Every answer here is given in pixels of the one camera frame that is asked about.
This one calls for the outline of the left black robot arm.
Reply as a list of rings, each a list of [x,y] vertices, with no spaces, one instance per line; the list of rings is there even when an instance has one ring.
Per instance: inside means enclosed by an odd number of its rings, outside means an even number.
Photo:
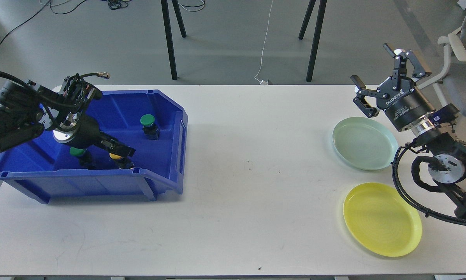
[[[102,92],[85,80],[92,76],[110,78],[107,72],[75,74],[54,92],[0,71],[0,78],[6,80],[0,88],[0,154],[51,131],[85,169],[95,168],[90,146],[107,151],[120,169],[133,168],[130,157],[135,149],[101,131],[97,120],[87,114],[91,102],[102,98]]]

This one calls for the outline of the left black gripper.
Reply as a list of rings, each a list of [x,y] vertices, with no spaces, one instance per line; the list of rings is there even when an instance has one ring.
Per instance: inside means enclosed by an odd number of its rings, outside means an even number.
[[[97,120],[87,114],[80,117],[72,131],[53,130],[53,138],[56,142],[77,149],[86,149],[91,145],[100,146],[101,149],[110,154],[121,156],[121,158],[116,159],[116,165],[119,169],[130,170],[135,167],[133,161],[126,158],[133,156],[135,149],[101,131]]]

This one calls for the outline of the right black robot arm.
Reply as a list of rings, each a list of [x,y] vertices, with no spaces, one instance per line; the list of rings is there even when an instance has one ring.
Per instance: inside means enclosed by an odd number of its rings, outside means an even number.
[[[441,221],[466,226],[466,191],[457,183],[466,179],[466,142],[458,139],[454,124],[459,110],[451,103],[436,110],[421,93],[416,81],[431,75],[422,57],[413,50],[384,49],[394,59],[392,75],[376,90],[366,88],[357,75],[354,103],[366,115],[382,110],[397,131],[412,131],[412,142],[397,149],[392,161],[392,179],[399,195],[412,207]],[[406,151],[417,154],[411,165],[414,183],[433,193],[445,193],[457,206],[455,216],[436,212],[414,200],[401,185],[398,166]]]

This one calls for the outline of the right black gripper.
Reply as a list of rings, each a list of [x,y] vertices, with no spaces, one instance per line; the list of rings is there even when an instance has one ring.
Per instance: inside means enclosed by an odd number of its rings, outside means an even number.
[[[367,89],[359,76],[351,75],[357,89],[353,102],[368,118],[376,117],[381,109],[397,131],[405,131],[413,122],[436,111],[416,86],[417,81],[431,75],[431,69],[422,55],[413,50],[393,49],[388,43],[383,48],[394,59],[392,75],[377,90]],[[377,98],[378,108],[372,107],[365,97]]]

